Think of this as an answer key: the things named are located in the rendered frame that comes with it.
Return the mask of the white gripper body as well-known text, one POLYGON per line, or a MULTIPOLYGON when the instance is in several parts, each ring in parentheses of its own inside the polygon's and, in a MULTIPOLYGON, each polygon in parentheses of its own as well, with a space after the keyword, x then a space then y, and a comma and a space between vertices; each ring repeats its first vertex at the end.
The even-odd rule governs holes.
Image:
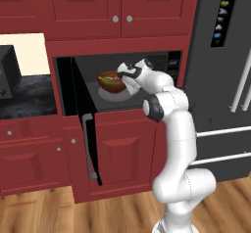
POLYGON ((125 78, 125 86, 130 95, 136 94, 141 88, 141 86, 130 77, 125 78))

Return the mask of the brown bowl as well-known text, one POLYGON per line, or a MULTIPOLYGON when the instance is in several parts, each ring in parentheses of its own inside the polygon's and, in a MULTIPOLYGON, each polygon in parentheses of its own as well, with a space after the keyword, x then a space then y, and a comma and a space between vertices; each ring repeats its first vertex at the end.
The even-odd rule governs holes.
MULTIPOLYGON (((107 77, 107 76, 118 76, 118 73, 115 70, 108 70, 101 72, 98 76, 107 77)), ((105 84, 104 82, 100 81, 97 77, 99 85, 106 91, 110 93, 120 93, 126 89, 126 85, 123 82, 119 82, 116 84, 105 84)))

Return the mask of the grey microwave turntable plate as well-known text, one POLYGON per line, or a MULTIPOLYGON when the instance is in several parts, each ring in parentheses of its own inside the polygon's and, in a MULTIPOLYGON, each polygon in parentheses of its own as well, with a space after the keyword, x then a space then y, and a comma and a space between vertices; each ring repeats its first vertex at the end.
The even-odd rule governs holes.
POLYGON ((99 96, 109 102, 123 102, 130 98, 130 94, 125 89, 120 93, 110 93, 103 88, 98 89, 99 96))

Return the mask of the green cucumber piece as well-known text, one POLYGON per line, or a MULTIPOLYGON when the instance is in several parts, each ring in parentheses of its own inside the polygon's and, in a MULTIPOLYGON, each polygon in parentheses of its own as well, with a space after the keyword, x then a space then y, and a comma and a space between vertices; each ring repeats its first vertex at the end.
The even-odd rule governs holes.
POLYGON ((105 84, 116 84, 116 82, 112 78, 109 78, 109 77, 98 76, 98 79, 104 82, 105 84))

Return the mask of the black built-in microwave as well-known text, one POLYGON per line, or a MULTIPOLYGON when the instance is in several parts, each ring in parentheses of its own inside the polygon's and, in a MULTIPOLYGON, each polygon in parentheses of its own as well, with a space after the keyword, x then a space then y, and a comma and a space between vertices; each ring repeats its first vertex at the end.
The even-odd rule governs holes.
POLYGON ((97 113, 139 109, 143 98, 146 96, 146 92, 140 90, 137 94, 123 102, 109 102, 102 99, 98 94, 100 86, 97 81, 97 77, 101 72, 116 70, 122 62, 135 64, 142 59, 147 59, 153 64, 154 70, 166 72, 176 81, 180 57, 180 51, 72 56, 72 58, 75 58, 81 75, 87 85, 97 113))

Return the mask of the black microwave door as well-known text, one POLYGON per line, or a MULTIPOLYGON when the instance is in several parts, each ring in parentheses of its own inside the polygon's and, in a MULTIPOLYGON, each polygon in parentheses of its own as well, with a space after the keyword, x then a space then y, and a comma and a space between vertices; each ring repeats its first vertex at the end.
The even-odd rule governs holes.
POLYGON ((102 179, 98 166, 98 151, 96 143, 95 117, 97 109, 92 101, 87 85, 81 75, 75 58, 59 57, 55 59, 58 87, 64 116, 78 116, 82 127, 82 116, 92 114, 93 120, 87 124, 89 154, 91 157, 91 171, 97 173, 97 183, 102 186, 102 179))

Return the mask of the red cupboard door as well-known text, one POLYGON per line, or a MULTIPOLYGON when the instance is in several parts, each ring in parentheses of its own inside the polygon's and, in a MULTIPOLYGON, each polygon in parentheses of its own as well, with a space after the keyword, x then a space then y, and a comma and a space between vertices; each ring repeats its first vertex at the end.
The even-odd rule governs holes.
POLYGON ((121 0, 52 0, 51 39, 118 37, 121 0))
POLYGON ((191 32, 197 0, 122 0, 122 36, 184 36, 191 32), (126 21, 132 16, 131 23, 126 21))
POLYGON ((70 184, 63 138, 0 146, 0 196, 70 184))
POLYGON ((0 0, 0 34, 42 31, 38 0, 0 0))
POLYGON ((97 113, 94 117, 102 186, 88 177, 78 117, 62 118, 75 201, 84 203, 151 190, 167 155, 165 125, 147 118, 141 110, 97 113))

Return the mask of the dark grey fridge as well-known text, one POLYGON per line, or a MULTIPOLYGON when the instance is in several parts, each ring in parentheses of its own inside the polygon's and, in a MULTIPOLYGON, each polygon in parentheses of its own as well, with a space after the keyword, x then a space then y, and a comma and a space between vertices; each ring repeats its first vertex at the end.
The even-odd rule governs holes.
MULTIPOLYGON (((196 132, 251 126, 251 103, 244 103, 249 71, 237 110, 230 111, 251 47, 251 0, 198 0, 184 91, 196 132)), ((251 131, 197 138, 197 160, 251 152, 251 131)), ((251 157, 198 164, 219 181, 246 177, 251 157)))

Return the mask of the red drawer front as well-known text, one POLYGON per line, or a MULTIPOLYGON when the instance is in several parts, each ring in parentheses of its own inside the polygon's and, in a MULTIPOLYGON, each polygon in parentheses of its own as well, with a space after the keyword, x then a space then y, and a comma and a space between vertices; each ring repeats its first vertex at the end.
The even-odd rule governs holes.
POLYGON ((60 136, 61 123, 55 117, 0 120, 0 145, 60 136))

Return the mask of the black toaster oven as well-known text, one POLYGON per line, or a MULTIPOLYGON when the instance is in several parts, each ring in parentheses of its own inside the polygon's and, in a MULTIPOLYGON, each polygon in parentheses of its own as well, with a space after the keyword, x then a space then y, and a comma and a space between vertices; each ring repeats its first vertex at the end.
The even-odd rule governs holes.
POLYGON ((0 45, 0 100, 12 99, 21 79, 14 46, 0 45))

